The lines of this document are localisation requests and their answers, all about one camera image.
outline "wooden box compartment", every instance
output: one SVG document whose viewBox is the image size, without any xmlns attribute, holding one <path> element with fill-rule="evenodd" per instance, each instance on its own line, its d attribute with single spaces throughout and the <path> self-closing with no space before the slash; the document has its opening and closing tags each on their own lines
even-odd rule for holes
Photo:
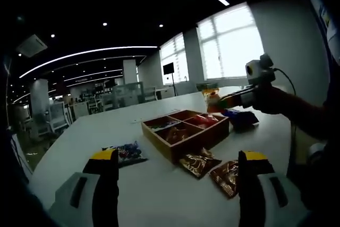
<svg viewBox="0 0 340 227">
<path fill-rule="evenodd" d="M 176 163 L 183 155 L 195 152 L 202 147 L 210 149 L 229 135 L 229 119 L 227 117 L 214 115 L 219 121 L 203 129 L 190 123 L 190 118 L 197 114 L 207 116 L 205 113 L 185 110 L 142 122 L 143 134 L 168 160 Z M 161 125 L 172 120 L 179 123 L 156 131 L 151 128 L 152 126 Z M 183 140 L 178 138 L 173 141 L 166 141 L 172 127 L 180 130 L 185 128 L 189 137 Z"/>
</svg>

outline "ceiling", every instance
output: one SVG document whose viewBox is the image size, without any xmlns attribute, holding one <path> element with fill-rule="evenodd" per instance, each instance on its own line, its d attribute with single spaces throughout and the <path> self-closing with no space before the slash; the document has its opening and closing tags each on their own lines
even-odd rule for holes
<svg viewBox="0 0 340 227">
<path fill-rule="evenodd" d="M 227 1 L 232 6 L 244 1 L 264 0 Z M 53 83 L 66 78 L 122 69 L 124 59 L 134 58 L 139 65 L 145 56 L 157 49 L 81 54 L 45 65 L 19 78 L 37 65 L 99 48 L 159 47 L 179 32 L 193 28 L 198 21 L 226 8 L 218 0 L 3 0 L 2 3 L 6 12 L 0 20 L 0 53 L 12 59 L 9 79 L 13 85 L 11 91 L 15 91 L 9 93 L 12 100 L 22 96 L 24 91 L 26 93 L 34 78 L 48 79 L 50 89 L 54 89 Z M 18 56 L 15 49 L 32 34 L 48 48 L 31 58 Z M 102 77 L 104 74 L 93 76 L 94 79 Z"/>
</svg>

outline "person's arm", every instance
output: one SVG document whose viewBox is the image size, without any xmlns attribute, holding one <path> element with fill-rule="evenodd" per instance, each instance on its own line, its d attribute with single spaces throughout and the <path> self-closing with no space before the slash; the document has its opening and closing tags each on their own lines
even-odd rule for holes
<svg viewBox="0 0 340 227">
<path fill-rule="evenodd" d="M 271 86 L 257 91 L 253 107 L 267 114 L 283 114 L 307 134 L 318 139 L 328 138 L 328 119 L 324 107 L 313 106 Z"/>
</svg>

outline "ceiling air conditioner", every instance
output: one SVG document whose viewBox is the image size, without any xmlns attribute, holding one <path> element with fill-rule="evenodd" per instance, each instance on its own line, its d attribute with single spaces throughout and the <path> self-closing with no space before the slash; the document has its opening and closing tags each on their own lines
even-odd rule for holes
<svg viewBox="0 0 340 227">
<path fill-rule="evenodd" d="M 47 46 L 37 37 L 37 35 L 32 35 L 22 42 L 16 48 L 16 51 L 30 58 L 46 48 Z"/>
</svg>

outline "hand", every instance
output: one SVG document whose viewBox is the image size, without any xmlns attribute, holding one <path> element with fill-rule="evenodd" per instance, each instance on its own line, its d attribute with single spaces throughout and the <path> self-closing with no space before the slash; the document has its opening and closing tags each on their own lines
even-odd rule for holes
<svg viewBox="0 0 340 227">
<path fill-rule="evenodd" d="M 281 114 L 283 105 L 287 104 L 287 93 L 271 85 L 261 86 L 255 90 L 253 108 L 266 114 Z"/>
</svg>

